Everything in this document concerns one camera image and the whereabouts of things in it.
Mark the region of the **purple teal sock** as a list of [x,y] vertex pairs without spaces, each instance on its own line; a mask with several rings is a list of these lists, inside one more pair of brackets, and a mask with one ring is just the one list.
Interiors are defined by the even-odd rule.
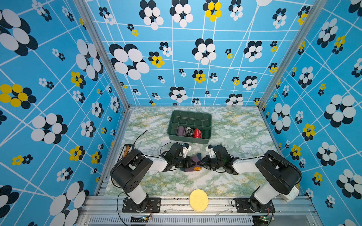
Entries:
[[182,168],[181,171],[183,172],[194,172],[194,171],[200,171],[201,167],[198,165],[198,162],[201,161],[201,153],[197,153],[194,156],[190,157],[190,163],[191,166],[186,167],[186,168]]

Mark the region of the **green compartment tray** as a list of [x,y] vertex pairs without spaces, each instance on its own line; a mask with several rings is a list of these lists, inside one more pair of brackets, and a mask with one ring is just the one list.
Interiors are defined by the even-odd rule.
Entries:
[[177,128],[179,126],[191,127],[193,129],[210,130],[212,136],[212,116],[209,113],[200,113],[192,111],[172,111],[171,118],[167,128],[167,135],[172,141],[180,141],[182,143],[208,144],[211,139],[202,139],[194,137],[177,136]]

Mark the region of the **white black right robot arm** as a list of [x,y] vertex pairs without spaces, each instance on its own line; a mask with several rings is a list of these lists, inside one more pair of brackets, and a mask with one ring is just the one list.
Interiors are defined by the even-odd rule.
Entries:
[[261,156],[239,158],[229,154],[223,145],[209,145],[206,149],[208,154],[198,162],[202,168],[213,171],[223,168],[225,173],[232,175],[261,173],[264,176],[266,183],[249,199],[254,211],[279,195],[289,195],[302,179],[299,168],[273,150]]

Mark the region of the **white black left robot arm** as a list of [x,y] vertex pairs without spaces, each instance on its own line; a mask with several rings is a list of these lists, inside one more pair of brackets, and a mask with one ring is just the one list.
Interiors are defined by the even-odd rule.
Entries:
[[110,171],[110,178],[134,204],[140,206],[145,204],[149,197],[140,185],[146,174],[195,167],[196,163],[188,156],[191,149],[188,143],[174,142],[168,151],[162,152],[159,157],[152,157],[134,148],[116,162]]

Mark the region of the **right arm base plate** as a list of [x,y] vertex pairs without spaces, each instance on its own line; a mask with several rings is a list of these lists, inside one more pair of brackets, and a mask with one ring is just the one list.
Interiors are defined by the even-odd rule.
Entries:
[[272,201],[263,205],[255,199],[250,198],[234,198],[231,201],[232,207],[237,209],[237,213],[251,214],[272,214],[275,213],[275,207]]

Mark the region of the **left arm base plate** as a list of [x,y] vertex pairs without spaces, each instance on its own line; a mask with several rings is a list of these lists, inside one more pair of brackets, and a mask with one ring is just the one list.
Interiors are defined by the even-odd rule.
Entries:
[[136,204],[131,198],[124,198],[122,205],[123,213],[159,213],[161,207],[161,198],[147,197],[140,204]]

